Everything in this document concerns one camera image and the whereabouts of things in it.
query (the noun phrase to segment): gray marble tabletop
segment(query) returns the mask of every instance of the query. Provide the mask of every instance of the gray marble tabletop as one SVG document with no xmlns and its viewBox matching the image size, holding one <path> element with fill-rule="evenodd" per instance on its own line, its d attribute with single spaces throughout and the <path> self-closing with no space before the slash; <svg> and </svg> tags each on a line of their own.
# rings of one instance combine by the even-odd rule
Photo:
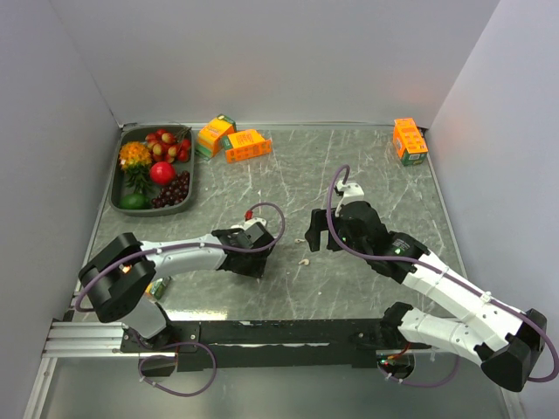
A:
<svg viewBox="0 0 559 419">
<path fill-rule="evenodd" d="M 382 277 L 364 261 L 339 251 L 311 253 L 303 238 L 314 208 L 324 208 L 328 184 L 343 163 L 366 200 L 390 230 L 427 244 L 454 270 L 459 258 L 427 162 L 403 167 L 391 143 L 390 127 L 363 129 L 262 130 L 273 152 L 228 164 L 219 154 L 198 159 L 192 205 L 174 216 L 138 218 L 116 213 L 105 203 L 92 255 L 116 235 L 132 231 L 140 240 L 199 237 L 229 228 L 260 201 L 277 203 L 286 215 L 286 234 L 268 258 L 260 280 L 224 271 L 177 275 L 162 298 L 170 318 L 186 319 L 351 319 L 379 318 L 403 301 L 436 315 L 446 312 L 422 295 Z M 279 219 L 262 209 L 272 232 Z M 310 265 L 298 263 L 308 258 Z M 94 315 L 76 320 L 95 321 Z"/>
</svg>

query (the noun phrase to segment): white wall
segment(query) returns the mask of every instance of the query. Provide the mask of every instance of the white wall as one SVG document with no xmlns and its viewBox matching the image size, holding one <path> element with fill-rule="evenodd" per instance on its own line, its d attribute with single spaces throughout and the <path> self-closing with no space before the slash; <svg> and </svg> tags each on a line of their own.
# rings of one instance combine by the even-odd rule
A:
<svg viewBox="0 0 559 419">
<path fill-rule="evenodd" d="M 47 2 L 0 3 L 0 392 L 24 413 L 68 305 L 117 126 Z"/>
<path fill-rule="evenodd" d="M 119 122 L 428 127 L 498 0 L 51 0 Z"/>
<path fill-rule="evenodd" d="M 548 317 L 559 345 L 559 3 L 502 0 L 429 132 L 471 279 Z M 534 375 L 551 371 L 545 353 Z M 528 383 L 529 417 L 557 417 L 559 381 Z"/>
</svg>

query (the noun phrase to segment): dark green tray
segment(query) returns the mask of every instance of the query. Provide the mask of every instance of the dark green tray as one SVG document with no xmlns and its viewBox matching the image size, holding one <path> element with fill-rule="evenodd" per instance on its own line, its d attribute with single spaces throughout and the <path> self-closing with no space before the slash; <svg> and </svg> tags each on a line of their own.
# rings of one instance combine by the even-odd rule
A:
<svg viewBox="0 0 559 419">
<path fill-rule="evenodd" d="M 121 170 L 118 165 L 118 153 L 121 150 L 121 147 L 126 144 L 127 142 L 131 141 L 139 141 L 144 142 L 146 135 L 149 133 L 155 132 L 157 129 L 163 128 L 169 131 L 172 134 L 178 133 L 183 127 L 178 125 L 156 125 L 156 126 L 145 126 L 145 127 L 138 127 L 134 128 L 126 133 L 122 134 L 121 142 L 119 147 L 116 150 L 116 156 L 114 158 L 114 164 L 116 167 L 114 168 L 113 179 L 111 180 L 111 189 L 109 200 L 111 206 L 114 208 L 115 211 L 118 211 L 122 214 L 126 214 L 127 216 L 168 216 L 171 214 L 177 214 L 179 212 L 185 211 L 189 204 L 190 197 L 192 196 L 192 179 L 194 179 L 194 147 L 195 147 L 195 140 L 192 136 L 192 131 L 190 130 L 187 134 L 187 137 L 190 139 L 190 143 L 192 145 L 192 149 L 190 150 L 190 160 L 185 162 L 176 161 L 173 163 L 173 167 L 177 173 L 180 173 L 184 170 L 188 170 L 190 172 L 190 183 L 189 183 L 189 194 L 184 198 L 184 201 L 179 203 L 178 205 L 172 205 L 167 208 L 156 208 L 156 209 L 122 209 L 119 208 L 119 202 L 121 198 L 127 194 L 133 192 L 131 188 L 126 186 L 126 175 Z M 152 198 L 155 198 L 159 195 L 161 187 L 158 185 L 153 184 L 153 190 L 150 194 L 148 194 L 149 200 L 151 201 Z"/>
</svg>

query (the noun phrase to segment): orange box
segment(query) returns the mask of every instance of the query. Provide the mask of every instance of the orange box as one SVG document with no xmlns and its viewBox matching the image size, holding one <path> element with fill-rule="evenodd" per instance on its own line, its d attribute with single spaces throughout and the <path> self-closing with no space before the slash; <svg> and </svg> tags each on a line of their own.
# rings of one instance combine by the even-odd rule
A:
<svg viewBox="0 0 559 419">
<path fill-rule="evenodd" d="M 427 157 L 427 144 L 412 118 L 394 120 L 392 142 L 404 166 L 420 164 Z"/>
<path fill-rule="evenodd" d="M 210 159 L 221 150 L 221 140 L 237 131 L 235 121 L 223 114 L 210 121 L 198 134 L 197 154 Z"/>
<path fill-rule="evenodd" d="M 223 138 L 225 157 L 229 163 L 272 152 L 272 139 L 266 139 L 256 129 L 247 129 Z"/>
</svg>

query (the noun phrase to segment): dark grape cluster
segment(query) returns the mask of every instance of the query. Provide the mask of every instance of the dark grape cluster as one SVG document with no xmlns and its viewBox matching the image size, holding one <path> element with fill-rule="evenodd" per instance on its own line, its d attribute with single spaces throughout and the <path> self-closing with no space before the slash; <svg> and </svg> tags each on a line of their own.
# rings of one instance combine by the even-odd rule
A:
<svg viewBox="0 0 559 419">
<path fill-rule="evenodd" d="M 170 207 L 184 201 L 189 194 L 190 173 L 184 170 L 169 185 L 163 186 L 157 198 L 151 200 L 153 208 Z"/>
</svg>

